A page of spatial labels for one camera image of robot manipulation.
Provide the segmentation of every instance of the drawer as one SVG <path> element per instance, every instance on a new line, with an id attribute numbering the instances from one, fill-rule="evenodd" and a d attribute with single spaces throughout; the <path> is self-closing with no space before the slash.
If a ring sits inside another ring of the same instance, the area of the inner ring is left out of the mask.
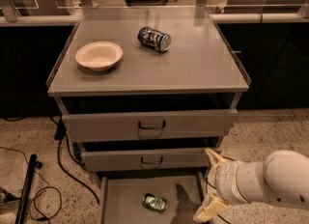
<path id="1" fill-rule="evenodd" d="M 155 170 L 103 177 L 99 224 L 189 224 L 204 199 L 204 179 L 198 170 Z M 142 206 L 145 194 L 167 200 L 163 213 Z"/>
<path id="2" fill-rule="evenodd" d="M 205 148 L 82 153 L 90 172 L 209 166 Z"/>
<path id="3" fill-rule="evenodd" d="M 215 137 L 226 135 L 235 109 L 68 114 L 63 121 L 74 142 Z"/>

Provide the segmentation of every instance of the white robot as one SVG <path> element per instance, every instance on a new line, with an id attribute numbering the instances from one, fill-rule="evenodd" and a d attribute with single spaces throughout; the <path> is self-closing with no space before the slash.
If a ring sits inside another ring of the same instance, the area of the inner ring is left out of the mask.
<path id="1" fill-rule="evenodd" d="M 217 194 L 204 200 L 193 219 L 206 222 L 231 205 L 262 202 L 273 206 L 309 209 L 309 158 L 277 151 L 265 161 L 227 160 L 207 149 L 215 168 Z"/>

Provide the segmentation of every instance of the white bowl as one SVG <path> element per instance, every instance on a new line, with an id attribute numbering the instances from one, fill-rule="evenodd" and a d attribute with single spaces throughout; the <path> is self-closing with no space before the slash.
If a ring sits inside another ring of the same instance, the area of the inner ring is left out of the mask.
<path id="1" fill-rule="evenodd" d="M 79 65 L 94 71 L 113 67 L 123 56 L 123 50 L 113 42 L 92 42 L 81 47 L 76 55 Z"/>

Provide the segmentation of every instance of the floor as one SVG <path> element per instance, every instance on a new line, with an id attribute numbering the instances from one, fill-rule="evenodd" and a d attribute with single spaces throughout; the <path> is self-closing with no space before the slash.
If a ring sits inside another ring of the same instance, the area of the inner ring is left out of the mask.
<path id="1" fill-rule="evenodd" d="M 209 0 L 214 7 L 225 0 Z M 124 0 L 98 0 L 100 7 L 123 6 Z M 195 0 L 179 0 L 169 5 L 194 5 Z M 20 150 L 29 159 L 36 154 L 42 162 L 37 170 L 51 186 L 62 194 L 62 207 L 50 223 L 93 224 L 98 220 L 98 204 L 90 191 L 69 178 L 59 167 L 57 151 L 59 142 L 54 139 L 56 125 L 48 117 L 27 118 L 17 122 L 0 119 L 0 146 Z M 263 160 L 273 151 L 292 150 L 309 156 L 309 109 L 241 110 L 230 133 L 224 137 L 220 150 L 223 155 L 236 160 Z M 95 178 L 84 171 L 70 158 L 65 143 L 60 147 L 61 162 L 71 174 L 89 185 L 99 196 Z M 0 148 L 0 185 L 7 191 L 18 194 L 23 186 L 27 163 L 20 152 Z M 42 177 L 34 176 L 30 197 L 47 186 Z M 49 189 L 38 198 L 40 210 L 51 216 L 59 207 L 57 191 Z M 17 204 L 0 207 L 0 223 L 14 223 Z M 34 207 L 34 218 L 42 217 Z M 233 224 L 309 223 L 307 210 L 279 209 L 265 204 L 253 203 L 234 206 L 221 214 Z M 27 214 L 26 223 L 38 223 Z M 213 224 L 225 223 L 215 217 Z"/>

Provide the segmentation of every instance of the dresser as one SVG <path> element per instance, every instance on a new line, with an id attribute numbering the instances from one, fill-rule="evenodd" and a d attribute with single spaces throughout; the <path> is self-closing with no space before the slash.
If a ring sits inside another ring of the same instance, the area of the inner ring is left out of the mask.
<path id="1" fill-rule="evenodd" d="M 166 53 L 144 47 L 140 28 L 170 34 Z M 81 68 L 76 51 L 90 42 L 118 44 L 111 70 Z M 49 79 L 72 142 L 101 186 L 98 223 L 194 223 L 205 195 L 209 159 L 237 115 L 249 78 L 206 10 L 134 7 L 89 10 Z M 146 210 L 145 193 L 167 199 Z"/>

